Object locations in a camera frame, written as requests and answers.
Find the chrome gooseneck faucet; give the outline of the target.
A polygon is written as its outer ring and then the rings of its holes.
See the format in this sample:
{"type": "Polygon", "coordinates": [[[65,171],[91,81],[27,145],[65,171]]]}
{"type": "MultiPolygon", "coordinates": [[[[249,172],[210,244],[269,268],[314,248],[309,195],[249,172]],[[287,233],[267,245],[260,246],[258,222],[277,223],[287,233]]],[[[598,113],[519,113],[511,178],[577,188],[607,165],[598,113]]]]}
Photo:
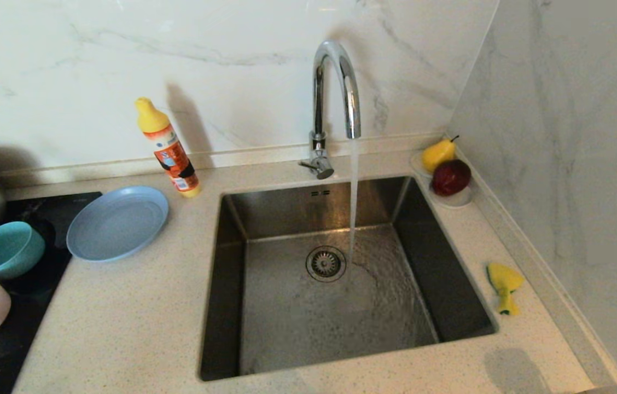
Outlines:
{"type": "Polygon", "coordinates": [[[333,176],[334,169],[328,159],[324,130],[324,80],[326,63],[331,63],[339,78],[344,108],[346,137],[357,140],[362,136],[359,88],[351,58],[341,43],[325,40],[316,50],[313,61],[313,128],[309,135],[310,158],[299,165],[311,170],[318,180],[333,176]]]}

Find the orange yellow-capped detergent bottle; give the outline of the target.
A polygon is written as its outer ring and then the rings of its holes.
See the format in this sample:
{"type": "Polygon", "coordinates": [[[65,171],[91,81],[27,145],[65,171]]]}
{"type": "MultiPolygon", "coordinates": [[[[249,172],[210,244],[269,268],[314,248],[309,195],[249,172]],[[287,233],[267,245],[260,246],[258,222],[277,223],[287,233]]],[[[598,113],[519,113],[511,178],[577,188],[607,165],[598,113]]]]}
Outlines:
{"type": "Polygon", "coordinates": [[[139,97],[135,107],[138,114],[137,125],[153,145],[154,157],[173,186],[183,197],[196,197],[201,190],[199,178],[169,117],[158,110],[147,97],[139,97]]]}

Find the blue plate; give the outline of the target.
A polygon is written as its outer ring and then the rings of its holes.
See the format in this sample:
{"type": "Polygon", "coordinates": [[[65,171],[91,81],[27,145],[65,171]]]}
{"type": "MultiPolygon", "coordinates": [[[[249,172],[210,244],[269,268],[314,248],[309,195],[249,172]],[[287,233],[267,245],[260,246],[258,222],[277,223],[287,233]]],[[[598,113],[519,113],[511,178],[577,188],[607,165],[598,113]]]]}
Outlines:
{"type": "Polygon", "coordinates": [[[76,215],[66,236],[68,250],[88,262],[131,256],[158,237],[168,213],[168,199],[158,189],[129,186],[112,190],[76,215]]]}

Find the yellow fish-shaped sponge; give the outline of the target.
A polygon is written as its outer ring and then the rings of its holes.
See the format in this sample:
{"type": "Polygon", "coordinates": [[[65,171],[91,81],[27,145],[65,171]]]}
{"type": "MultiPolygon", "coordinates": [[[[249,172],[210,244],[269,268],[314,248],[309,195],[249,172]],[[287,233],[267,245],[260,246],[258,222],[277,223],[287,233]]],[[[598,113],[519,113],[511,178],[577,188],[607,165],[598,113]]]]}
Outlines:
{"type": "Polygon", "coordinates": [[[515,304],[512,294],[524,284],[523,275],[511,267],[498,263],[490,263],[486,267],[486,271],[488,280],[498,295],[499,314],[516,316],[519,313],[519,308],[515,304]]]}

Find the teal bowl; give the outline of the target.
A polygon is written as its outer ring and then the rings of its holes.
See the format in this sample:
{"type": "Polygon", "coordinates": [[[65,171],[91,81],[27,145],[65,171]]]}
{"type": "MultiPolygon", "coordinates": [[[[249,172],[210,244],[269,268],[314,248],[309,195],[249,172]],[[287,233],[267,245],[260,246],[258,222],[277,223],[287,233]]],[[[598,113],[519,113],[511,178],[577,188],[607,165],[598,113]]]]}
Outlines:
{"type": "Polygon", "coordinates": [[[46,242],[29,223],[14,221],[0,226],[0,280],[26,274],[38,264],[46,242]]]}

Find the stainless steel sink basin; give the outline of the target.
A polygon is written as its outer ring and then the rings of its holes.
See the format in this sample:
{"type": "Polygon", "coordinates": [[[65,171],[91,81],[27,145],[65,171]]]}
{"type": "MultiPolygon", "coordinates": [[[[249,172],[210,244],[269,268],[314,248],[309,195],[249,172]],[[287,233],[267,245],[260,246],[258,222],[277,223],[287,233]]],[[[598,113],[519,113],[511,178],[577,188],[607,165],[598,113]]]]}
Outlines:
{"type": "Polygon", "coordinates": [[[468,340],[497,327],[413,177],[223,194],[204,381],[468,340]],[[344,253],[331,283],[306,257],[344,253]]]}

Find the round metal drain strainer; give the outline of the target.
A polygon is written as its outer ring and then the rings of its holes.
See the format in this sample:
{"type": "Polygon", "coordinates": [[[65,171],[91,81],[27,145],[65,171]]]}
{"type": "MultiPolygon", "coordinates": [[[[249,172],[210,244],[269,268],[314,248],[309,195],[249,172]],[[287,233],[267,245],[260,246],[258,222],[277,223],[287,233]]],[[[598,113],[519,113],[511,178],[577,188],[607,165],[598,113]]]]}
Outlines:
{"type": "Polygon", "coordinates": [[[312,279],[324,283],[341,279],[347,269],[344,253],[330,245],[321,245],[311,250],[306,257],[305,265],[312,279]]]}

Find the yellow pear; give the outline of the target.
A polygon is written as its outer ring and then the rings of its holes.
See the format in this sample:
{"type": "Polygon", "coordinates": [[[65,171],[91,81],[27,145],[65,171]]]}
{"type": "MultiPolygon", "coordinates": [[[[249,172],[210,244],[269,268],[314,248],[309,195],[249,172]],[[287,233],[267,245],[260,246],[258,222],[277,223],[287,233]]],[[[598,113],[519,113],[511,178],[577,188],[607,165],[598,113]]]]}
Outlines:
{"type": "Polygon", "coordinates": [[[458,138],[459,135],[454,138],[444,138],[423,151],[422,164],[427,173],[432,174],[440,164],[455,159],[455,142],[458,138]]]}

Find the dark red apple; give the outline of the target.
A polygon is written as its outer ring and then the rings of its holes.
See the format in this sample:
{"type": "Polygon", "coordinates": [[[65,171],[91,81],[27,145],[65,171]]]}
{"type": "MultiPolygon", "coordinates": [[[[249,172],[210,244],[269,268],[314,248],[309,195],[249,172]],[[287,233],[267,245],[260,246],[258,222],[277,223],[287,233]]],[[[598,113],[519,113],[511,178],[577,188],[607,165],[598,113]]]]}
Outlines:
{"type": "Polygon", "coordinates": [[[471,168],[463,160],[447,160],[434,170],[431,187],[436,195],[458,194],[468,186],[472,176],[471,168]]]}

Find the small white fruit dish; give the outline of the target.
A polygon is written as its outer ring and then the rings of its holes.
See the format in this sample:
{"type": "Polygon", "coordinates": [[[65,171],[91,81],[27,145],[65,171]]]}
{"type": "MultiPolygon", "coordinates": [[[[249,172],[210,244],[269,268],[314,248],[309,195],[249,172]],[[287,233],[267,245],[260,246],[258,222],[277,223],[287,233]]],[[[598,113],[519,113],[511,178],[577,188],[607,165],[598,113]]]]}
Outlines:
{"type": "Polygon", "coordinates": [[[416,171],[416,174],[418,176],[423,177],[424,181],[426,182],[426,185],[428,186],[429,194],[431,195],[431,197],[433,197],[434,201],[437,204],[443,205],[449,208],[461,208],[461,207],[465,207],[466,205],[469,205],[471,201],[473,200],[473,190],[470,187],[470,184],[473,181],[473,177],[471,178],[471,181],[469,182],[468,186],[465,187],[463,190],[461,190],[461,192],[459,192],[458,194],[449,195],[449,196],[441,196],[441,195],[436,195],[433,192],[433,189],[431,187],[433,173],[432,174],[427,173],[426,170],[424,169],[423,162],[422,162],[422,154],[420,153],[413,154],[410,159],[410,165],[416,171]]]}

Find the black frying pan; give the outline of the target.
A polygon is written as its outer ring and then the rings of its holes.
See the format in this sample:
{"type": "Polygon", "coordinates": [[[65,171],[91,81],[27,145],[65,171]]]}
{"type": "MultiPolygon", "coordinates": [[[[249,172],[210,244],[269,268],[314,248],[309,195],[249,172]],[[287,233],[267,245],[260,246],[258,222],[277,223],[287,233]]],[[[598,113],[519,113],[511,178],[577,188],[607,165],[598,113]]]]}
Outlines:
{"type": "Polygon", "coordinates": [[[56,229],[52,222],[39,215],[28,217],[24,219],[24,222],[29,224],[44,240],[44,252],[41,259],[59,251],[55,242],[56,229]]]}

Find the black induction cooktop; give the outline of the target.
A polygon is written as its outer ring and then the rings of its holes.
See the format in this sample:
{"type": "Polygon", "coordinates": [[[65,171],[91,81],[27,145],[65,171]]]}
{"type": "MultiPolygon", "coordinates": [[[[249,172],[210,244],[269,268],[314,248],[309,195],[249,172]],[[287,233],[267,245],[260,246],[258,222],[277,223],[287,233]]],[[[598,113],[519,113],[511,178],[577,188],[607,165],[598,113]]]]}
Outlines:
{"type": "Polygon", "coordinates": [[[11,309],[0,326],[0,394],[13,391],[39,325],[71,261],[66,245],[71,222],[100,196],[99,192],[89,192],[8,202],[4,222],[24,221],[35,215],[49,220],[56,229],[59,251],[40,259],[26,274],[2,282],[11,297],[11,309]]]}

